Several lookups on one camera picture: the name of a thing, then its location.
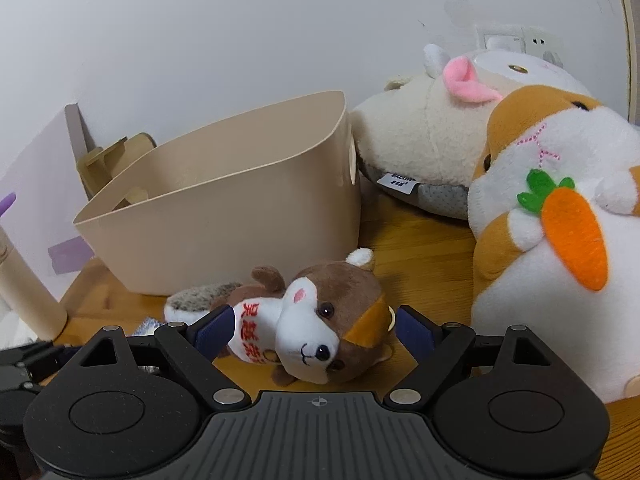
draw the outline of fabric tag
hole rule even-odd
[[[418,184],[418,181],[408,176],[398,175],[397,173],[387,173],[378,180],[378,184],[409,195],[414,186]]]

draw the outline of plush nose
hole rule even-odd
[[[331,352],[329,352],[327,345],[320,345],[318,350],[316,350],[316,359],[319,361],[328,361],[329,357],[331,357]]]

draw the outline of cream plush toy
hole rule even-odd
[[[380,180],[396,198],[454,218],[466,218],[486,124],[502,97],[530,84],[589,94],[565,70],[527,54],[479,50],[449,59],[430,44],[424,65],[423,74],[396,78],[357,106],[353,135],[369,180]]]
[[[640,394],[640,135],[586,95],[499,102],[469,189],[473,327],[529,326],[604,402]]]

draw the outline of stuffed animal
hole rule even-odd
[[[589,94],[565,70],[537,57],[478,50],[449,59],[424,49],[423,74],[396,78],[351,113],[362,173],[431,213],[466,219],[466,196],[500,99],[545,84]]]
[[[640,135],[613,110],[548,86],[507,95],[469,189],[473,327],[529,326],[604,402],[640,394],[639,189]]]
[[[302,270],[289,286],[273,267],[257,267],[255,284],[205,286],[168,298],[165,321],[192,323],[230,304],[236,330],[223,355],[275,364],[272,378],[280,386],[296,379],[342,383],[391,356],[384,339],[393,311],[373,267],[373,252],[358,249],[344,262]]]

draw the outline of metal screw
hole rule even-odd
[[[213,400],[220,404],[237,404],[244,399],[244,392],[236,388],[222,388],[213,394]]]
[[[393,390],[389,394],[389,399],[396,404],[415,404],[420,400],[420,393],[409,388],[400,388]]]

